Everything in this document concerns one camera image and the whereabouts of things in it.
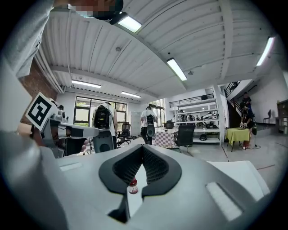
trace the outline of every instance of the shelf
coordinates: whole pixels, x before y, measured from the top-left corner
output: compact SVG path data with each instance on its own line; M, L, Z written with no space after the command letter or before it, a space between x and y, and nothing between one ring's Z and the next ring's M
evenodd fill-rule
M207 140L205 141L201 141L199 138L197 137L193 137L193 142L195 143L219 143L220 140L216 137L208 137Z
M220 132L217 128L196 128L194 129L194 132L200 132L200 133L218 133Z
M215 101L216 101L216 98L212 98L212 99L202 100L198 102L190 102L190 103L183 104L183 105L177 105L176 107L180 108L180 107L186 107L186 106L201 105L201 104L207 104L207 103L215 102Z
M203 112L209 112L209 111L218 111L218 109L214 109L214 110L201 110L201 111L195 111L195 112L185 112L185 113L176 113L176 115L182 115L182 114L192 114L192 113L203 113Z
M211 121L219 121L219 120L197 120L197 121L180 121L177 124L185 124L185 123L202 123L202 122L211 122Z

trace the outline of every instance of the ceiling light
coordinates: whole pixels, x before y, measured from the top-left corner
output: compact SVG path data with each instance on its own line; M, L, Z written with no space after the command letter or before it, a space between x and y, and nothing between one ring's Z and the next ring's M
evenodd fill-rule
M122 93L122 94L125 94L125 95L129 95L129 96L132 96L132 97L140 98L140 96L138 96L138 95L135 95L135 94L126 93L126 92L121 92L121 93Z
M175 61L174 58L171 58L169 60L167 60L167 64L172 68L172 70L178 75L178 77L180 77L180 79L182 81L187 80L187 77L185 76L185 74L183 73L183 71L180 69L179 65L177 64L177 62Z
M128 30L135 33L139 28L142 26L139 22L134 20L133 18L127 16L126 18L122 19L120 22L118 22L121 26L124 26Z
M260 66L262 65L264 59L267 57L272 45L273 45L273 41L274 41L274 38L269 38L268 41L267 41L267 44L266 44L266 47L265 47L265 50L261 56L261 58L259 59L258 63L257 63L257 66Z
M91 86L91 87L95 87L95 88L101 88L101 85L91 84L91 83L83 82L83 81L72 80L72 83L73 83L73 84L82 84L82 85Z

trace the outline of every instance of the desk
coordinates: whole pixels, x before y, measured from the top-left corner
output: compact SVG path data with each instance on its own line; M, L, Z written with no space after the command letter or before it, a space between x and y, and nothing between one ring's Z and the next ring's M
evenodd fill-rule
M248 128L246 129L229 128L227 129L226 138L229 140L228 144L232 146L232 149L231 149L231 152L232 152L235 142L242 142L242 141L250 140L250 132Z
M275 117L275 124L278 133L288 134L288 116Z
M174 135L178 133L177 129L168 129L166 132L163 128L155 129L155 136L152 140L154 146L171 146L177 148L174 143Z

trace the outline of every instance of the window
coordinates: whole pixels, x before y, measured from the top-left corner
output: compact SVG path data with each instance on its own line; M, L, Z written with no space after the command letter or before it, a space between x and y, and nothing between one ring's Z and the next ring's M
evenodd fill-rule
M157 123L154 123L154 126L162 127L162 124L165 123L165 113L164 113L164 99L153 101L149 103L149 106L152 107L153 112L157 116Z
M122 130L122 124L126 122L127 104L98 100L86 97L77 97L74 108L74 124L92 127L93 112L99 105L109 102L117 112L118 131Z

